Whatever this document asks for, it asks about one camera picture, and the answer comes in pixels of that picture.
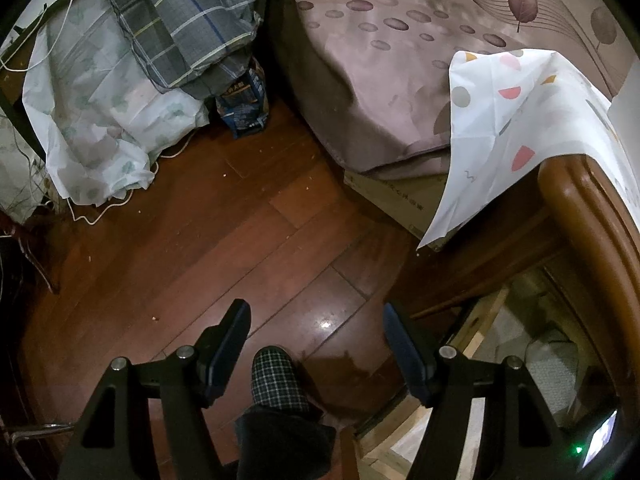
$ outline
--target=person's leg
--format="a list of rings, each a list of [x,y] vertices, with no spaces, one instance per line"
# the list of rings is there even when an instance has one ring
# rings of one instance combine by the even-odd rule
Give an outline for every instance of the person's leg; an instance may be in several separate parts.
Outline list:
[[[316,422],[283,349],[268,346],[255,355],[252,395],[254,406],[236,421],[238,480],[316,480],[328,473],[335,430]]]

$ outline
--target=gray plaid blanket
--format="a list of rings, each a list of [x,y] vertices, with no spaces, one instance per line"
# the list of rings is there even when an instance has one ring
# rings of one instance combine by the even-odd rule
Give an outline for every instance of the gray plaid blanket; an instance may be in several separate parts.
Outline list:
[[[110,0],[146,75],[196,99],[222,94],[248,68],[266,0]]]

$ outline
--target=electrical wire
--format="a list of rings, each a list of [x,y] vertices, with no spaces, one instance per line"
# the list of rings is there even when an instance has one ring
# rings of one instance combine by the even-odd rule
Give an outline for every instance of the electrical wire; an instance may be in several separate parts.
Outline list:
[[[27,261],[38,271],[44,282],[47,284],[47,288],[51,294],[57,293],[57,288],[55,288],[47,277],[47,273],[44,270],[44,267],[40,264],[38,259],[31,252],[31,247],[29,247],[29,241],[25,240],[26,247],[22,244],[22,238],[18,238],[18,245],[20,246],[20,250],[24,257],[27,258]]]
[[[60,36],[62,35],[62,29],[65,28],[66,19],[69,16],[69,11],[71,10],[71,5],[73,4],[73,2],[74,0],[69,1],[69,6],[66,8],[66,12],[65,12],[65,17],[62,20],[62,25],[60,25],[60,30],[58,31],[58,35],[56,36],[56,41],[53,42],[53,45],[51,45],[51,48],[49,49],[45,57],[43,57],[39,62],[31,65],[30,67],[23,68],[23,69],[9,68],[7,65],[4,64],[4,61],[2,60],[2,58],[0,58],[0,64],[2,65],[2,67],[8,72],[28,72],[32,68],[36,68],[40,63],[44,62],[44,60],[46,60],[47,57],[49,57],[50,54],[53,52],[53,49],[56,47],[56,43],[58,42],[58,40],[60,39]]]
[[[174,158],[178,155],[180,155],[189,145],[189,143],[191,142],[191,139],[193,139],[194,134],[196,133],[196,130],[193,130],[190,134],[189,134],[189,138],[187,139],[187,142],[184,143],[184,146],[180,148],[180,151],[178,151],[178,153],[174,153],[173,155],[160,155],[160,158]]]
[[[40,23],[42,22],[42,19],[44,18],[44,13],[46,12],[46,10],[47,10],[47,4],[44,4],[44,9],[40,13],[40,17],[38,18],[38,23],[36,23],[36,26],[33,27],[33,30],[29,34],[27,34],[27,37],[24,38],[24,40],[22,40],[22,43],[20,44],[20,46],[14,50],[14,53],[11,54],[7,59],[4,60],[5,63],[9,63],[13,59],[13,57],[16,54],[18,54],[18,51],[24,46],[24,44],[27,43],[27,41],[29,41],[29,38],[33,35],[33,33],[38,30],[38,28],[40,27]]]
[[[6,115],[2,115],[0,114],[0,118],[6,119],[7,121],[9,121],[9,124],[11,124],[12,129],[14,130],[14,142],[15,142],[15,147],[18,149],[18,151],[20,152],[20,154],[27,160],[27,165],[29,166],[29,192],[31,193],[31,199],[33,200],[33,202],[36,204],[36,206],[38,205],[42,205],[44,207],[46,207],[49,204],[53,204],[53,200],[51,200],[49,198],[49,196],[47,195],[47,193],[45,191],[42,190],[42,188],[40,187],[40,184],[38,184],[37,182],[34,182],[33,180],[33,167],[35,166],[35,160],[33,161],[33,164],[31,163],[31,159],[29,158],[29,155],[27,155],[21,148],[20,145],[18,144],[18,137],[17,137],[17,133],[16,133],[16,129],[14,124],[9,120],[9,118]],[[47,197],[47,201],[44,204],[41,204],[40,201],[36,200],[36,197],[33,194],[33,184],[36,185],[36,187],[38,188],[38,191],[42,193],[43,196]]]
[[[102,218],[102,216],[112,207],[120,207],[125,205],[126,203],[129,202],[129,200],[131,200],[131,197],[133,195],[133,190],[129,190],[129,196],[126,197],[126,199],[124,200],[124,202],[120,202],[119,204],[109,204],[107,207],[104,208],[104,210],[98,215],[98,218],[96,218],[95,220],[89,220],[86,216],[84,215],[80,215],[79,217],[76,218],[76,214],[74,213],[74,209],[71,206],[71,200],[69,200],[68,198],[66,199],[66,202],[69,204],[69,209],[71,209],[71,216],[74,219],[74,222],[77,222],[79,219],[84,219],[85,222],[87,222],[89,225],[96,225],[98,223],[98,220],[100,220],[100,218]]]

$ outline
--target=metal bolt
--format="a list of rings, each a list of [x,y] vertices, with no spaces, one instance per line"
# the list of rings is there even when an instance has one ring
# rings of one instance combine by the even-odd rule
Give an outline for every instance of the metal bolt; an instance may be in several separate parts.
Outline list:
[[[458,354],[458,351],[453,346],[444,345],[440,347],[438,354],[445,359],[453,359]]]
[[[510,355],[507,357],[507,366],[513,370],[520,370],[523,364],[522,359],[517,355]]]
[[[178,348],[175,351],[175,354],[180,358],[180,359],[188,359],[189,357],[191,357],[193,354],[195,354],[195,349],[193,348],[193,346],[191,345],[184,345],[181,346],[180,348]]]
[[[122,370],[127,367],[127,359],[124,357],[116,357],[111,361],[111,370]]]

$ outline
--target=white cable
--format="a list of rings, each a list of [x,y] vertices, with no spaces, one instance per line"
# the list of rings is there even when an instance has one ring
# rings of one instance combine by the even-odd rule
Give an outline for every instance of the white cable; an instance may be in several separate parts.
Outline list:
[[[66,199],[66,202],[69,204],[69,209],[71,209],[71,216],[73,217],[74,222],[77,222],[79,219],[81,219],[81,218],[82,218],[82,219],[84,219],[84,221],[85,221],[85,222],[87,222],[89,225],[96,225],[96,224],[98,223],[98,220],[100,220],[100,218],[102,218],[102,216],[103,216],[103,215],[104,215],[104,214],[105,214],[105,213],[106,213],[110,208],[112,208],[112,207],[120,207],[120,206],[125,205],[127,202],[129,202],[129,200],[131,200],[131,197],[132,197],[132,196],[133,196],[133,190],[131,189],[131,190],[129,191],[129,196],[127,196],[127,197],[126,197],[126,199],[125,199],[125,201],[124,201],[124,202],[120,202],[119,204],[109,204],[107,207],[105,207],[105,208],[104,208],[104,211],[103,211],[103,212],[101,212],[101,213],[98,215],[98,218],[96,218],[96,219],[95,219],[95,220],[93,220],[93,221],[89,220],[89,219],[88,219],[86,216],[84,216],[84,215],[79,216],[78,218],[76,218],[76,214],[74,213],[74,209],[73,209],[73,207],[71,206],[71,200],[69,200],[69,199],[67,198],[67,199]]]
[[[73,2],[74,2],[74,0],[70,0],[69,1],[69,6],[66,8],[65,18],[64,18],[64,20],[62,20],[62,25],[60,25],[60,30],[58,31],[58,36],[56,37],[56,41],[53,42],[53,45],[51,45],[51,48],[49,49],[49,51],[47,52],[47,55],[45,57],[43,57],[39,62],[31,65],[30,67],[27,67],[27,68],[24,68],[24,69],[18,69],[18,70],[13,69],[13,68],[9,68],[7,65],[4,64],[4,61],[0,57],[0,64],[2,65],[2,67],[5,70],[7,70],[8,72],[28,72],[29,70],[31,70],[32,68],[36,68],[40,63],[42,63],[44,60],[46,60],[47,57],[49,57],[49,55],[53,52],[53,49],[55,48],[56,43],[60,39],[60,35],[62,35],[62,29],[65,27],[66,19],[69,16],[69,11],[71,10],[71,5],[73,4]]]
[[[175,156],[180,155],[189,145],[189,143],[191,142],[191,139],[193,139],[193,135],[196,133],[196,130],[193,130],[190,134],[189,134],[189,138],[187,139],[187,142],[184,143],[184,146],[180,148],[180,151],[178,153],[174,153],[173,155],[160,155],[160,158],[174,158]]]
[[[53,200],[51,200],[49,198],[49,196],[47,195],[47,193],[45,193],[42,188],[40,187],[40,184],[38,184],[37,182],[33,181],[33,173],[32,173],[32,169],[35,165],[35,160],[34,160],[34,164],[31,163],[31,159],[29,158],[29,156],[24,153],[24,151],[20,148],[20,145],[18,144],[18,137],[16,134],[16,129],[14,124],[9,120],[9,118],[6,115],[2,115],[0,114],[0,118],[6,119],[7,121],[9,121],[9,124],[11,124],[11,127],[14,129],[14,142],[15,142],[15,147],[18,149],[18,151],[20,152],[20,154],[27,159],[27,164],[29,166],[29,192],[31,193],[31,199],[33,200],[33,203],[36,204],[36,206],[42,205],[44,207],[46,207],[49,204],[53,204]],[[33,184],[36,185],[36,187],[38,188],[38,191],[42,193],[42,196],[47,197],[47,201],[44,204],[41,204],[42,200],[40,200],[40,202],[38,202],[38,200],[36,200],[36,197],[33,195]]]
[[[40,13],[40,17],[38,18],[38,23],[36,23],[36,26],[33,27],[33,30],[27,34],[27,37],[24,38],[24,40],[22,40],[22,43],[20,44],[20,46],[18,48],[16,48],[14,50],[14,53],[11,54],[7,59],[4,60],[5,63],[9,63],[13,57],[18,54],[18,51],[24,46],[25,43],[27,43],[27,41],[29,41],[29,38],[31,37],[31,35],[36,32],[38,30],[38,28],[40,27],[40,23],[42,22],[42,19],[44,18],[44,13],[47,11],[47,4],[44,5],[44,9],[43,11]]]

